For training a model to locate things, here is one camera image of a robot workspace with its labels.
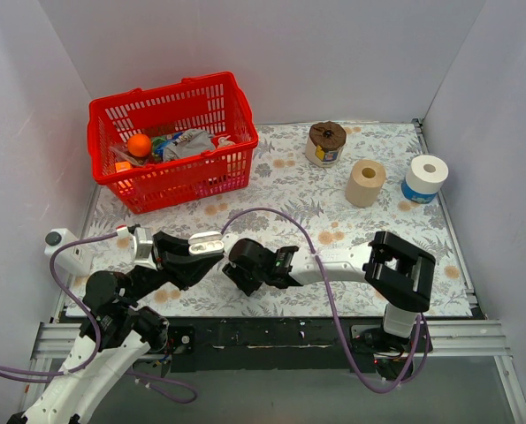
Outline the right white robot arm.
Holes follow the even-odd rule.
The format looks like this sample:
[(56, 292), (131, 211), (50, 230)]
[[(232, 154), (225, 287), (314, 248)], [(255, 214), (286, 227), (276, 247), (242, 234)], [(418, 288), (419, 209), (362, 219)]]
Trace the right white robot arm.
[(264, 285), (284, 290), (322, 283), (323, 272), (334, 282), (371, 285), (388, 302), (379, 338), (390, 351), (409, 344), (416, 317), (430, 309), (435, 257), (389, 231), (376, 232), (369, 243), (323, 254), (298, 246), (271, 251), (234, 234), (223, 242), (228, 258), (223, 272), (248, 296)]

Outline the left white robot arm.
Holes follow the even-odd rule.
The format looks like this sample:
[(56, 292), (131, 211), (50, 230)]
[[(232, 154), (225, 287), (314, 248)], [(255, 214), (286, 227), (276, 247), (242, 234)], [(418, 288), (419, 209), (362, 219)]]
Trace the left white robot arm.
[(224, 258), (225, 243), (218, 231), (188, 239), (142, 227), (120, 227), (121, 239), (132, 240), (132, 270), (92, 273), (80, 307), (86, 320), (72, 349), (55, 373), (27, 374), (45, 391), (11, 423), (87, 423), (96, 407), (140, 356), (164, 352), (171, 341), (166, 318), (139, 301), (164, 284), (180, 290), (198, 284)]

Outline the white oval earbud charging case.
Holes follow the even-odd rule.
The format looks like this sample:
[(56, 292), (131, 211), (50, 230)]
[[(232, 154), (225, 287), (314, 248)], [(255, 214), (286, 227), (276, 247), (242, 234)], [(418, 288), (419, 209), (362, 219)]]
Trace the white oval earbud charging case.
[(223, 254), (223, 235), (218, 231), (195, 233), (188, 239), (188, 252), (190, 255)]

